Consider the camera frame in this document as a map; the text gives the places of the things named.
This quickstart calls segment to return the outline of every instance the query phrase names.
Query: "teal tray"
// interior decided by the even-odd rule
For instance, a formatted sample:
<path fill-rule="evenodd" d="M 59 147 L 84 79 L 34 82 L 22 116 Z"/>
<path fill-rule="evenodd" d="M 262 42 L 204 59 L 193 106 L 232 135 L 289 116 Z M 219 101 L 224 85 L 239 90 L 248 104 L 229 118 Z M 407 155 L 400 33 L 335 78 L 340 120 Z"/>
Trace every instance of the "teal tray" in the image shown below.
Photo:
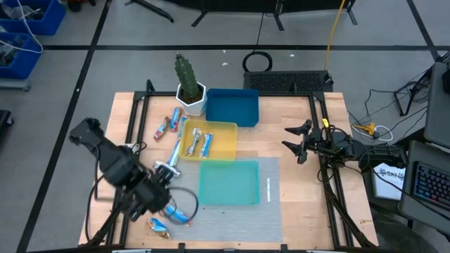
<path fill-rule="evenodd" d="M 199 201 L 204 205 L 259 204 L 256 161 L 204 161 L 200 165 Z"/>

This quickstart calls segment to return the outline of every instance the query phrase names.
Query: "yellow cable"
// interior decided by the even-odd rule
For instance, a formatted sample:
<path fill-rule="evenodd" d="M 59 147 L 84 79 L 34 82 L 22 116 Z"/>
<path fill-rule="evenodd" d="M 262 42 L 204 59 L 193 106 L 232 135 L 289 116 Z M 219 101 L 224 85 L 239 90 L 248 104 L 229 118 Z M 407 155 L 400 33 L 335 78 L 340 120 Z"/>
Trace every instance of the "yellow cable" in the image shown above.
<path fill-rule="evenodd" d="M 336 25 L 338 24 L 338 20 L 339 20 L 340 14 L 342 12 L 342 9 L 344 8 L 344 3 L 345 3 L 345 0 L 342 0 L 342 3 L 340 4 L 340 7 L 339 7 L 339 12 L 337 13 L 337 16 L 335 19 L 335 23 L 333 25 L 333 28 L 331 29 L 330 38 L 328 39 L 328 45 L 326 47 L 326 59 L 325 59 L 324 70 L 328 69 L 328 61 L 330 60 L 330 47 L 331 47 L 331 44 L 333 43 L 333 35 L 335 33 Z"/>

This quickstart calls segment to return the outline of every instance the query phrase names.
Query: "blue storage bin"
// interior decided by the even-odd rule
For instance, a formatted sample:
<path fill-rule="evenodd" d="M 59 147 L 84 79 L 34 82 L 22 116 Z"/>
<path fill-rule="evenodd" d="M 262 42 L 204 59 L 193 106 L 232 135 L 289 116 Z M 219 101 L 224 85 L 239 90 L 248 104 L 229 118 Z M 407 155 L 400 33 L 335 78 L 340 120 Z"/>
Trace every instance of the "blue storage bin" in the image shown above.
<path fill-rule="evenodd" d="M 22 0 L 22 6 L 30 6 L 33 9 L 43 8 L 44 17 L 41 20 L 27 20 L 30 30 L 35 35 L 54 35 L 58 30 L 65 15 L 65 9 L 58 0 Z M 3 0 L 3 4 L 14 8 L 19 6 L 17 0 Z M 26 32 L 28 30 L 23 20 L 0 19 L 0 25 L 8 32 Z"/>
<path fill-rule="evenodd" d="M 253 89 L 209 89 L 206 120 L 254 127 L 259 121 L 259 92 Z"/>
<path fill-rule="evenodd" d="M 34 51 L 40 50 L 39 45 L 28 34 L 0 32 L 0 40 L 4 42 L 13 41 L 16 36 L 20 36 L 25 41 L 22 48 Z M 9 66 L 0 66 L 0 77 L 27 79 L 40 56 L 40 53 L 19 50 Z"/>

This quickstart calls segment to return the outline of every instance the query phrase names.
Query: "plant pot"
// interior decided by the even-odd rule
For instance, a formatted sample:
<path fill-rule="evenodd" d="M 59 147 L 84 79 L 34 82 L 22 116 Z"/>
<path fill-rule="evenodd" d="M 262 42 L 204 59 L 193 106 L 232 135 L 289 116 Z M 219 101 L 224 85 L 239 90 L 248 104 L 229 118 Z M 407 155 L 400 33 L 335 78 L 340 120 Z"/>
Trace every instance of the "plant pot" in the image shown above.
<path fill-rule="evenodd" d="M 203 92 L 202 99 L 197 102 L 186 104 L 181 98 L 181 84 L 178 85 L 178 89 L 176 90 L 176 99 L 183 105 L 184 112 L 190 116 L 201 116 L 202 113 L 206 109 L 206 87 L 205 85 L 197 82 L 198 86 Z"/>

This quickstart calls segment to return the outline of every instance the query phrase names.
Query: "yellow plastic bin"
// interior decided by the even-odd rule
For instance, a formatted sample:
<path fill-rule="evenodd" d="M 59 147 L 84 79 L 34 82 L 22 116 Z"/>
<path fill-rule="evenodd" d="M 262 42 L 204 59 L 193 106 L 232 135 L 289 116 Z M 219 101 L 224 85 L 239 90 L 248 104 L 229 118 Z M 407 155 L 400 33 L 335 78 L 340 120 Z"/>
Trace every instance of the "yellow plastic bin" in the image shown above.
<path fill-rule="evenodd" d="M 187 156 L 187 150 L 194 140 L 193 130 L 202 131 L 202 137 L 195 146 L 193 156 Z M 200 151 L 205 143 L 205 133 L 212 134 L 211 148 L 208 157 L 200 157 Z M 188 119 L 184 123 L 183 136 L 181 137 L 179 155 L 188 160 L 228 160 L 236 158 L 236 144 L 238 141 L 238 125 L 228 122 L 208 122 L 203 120 Z"/>

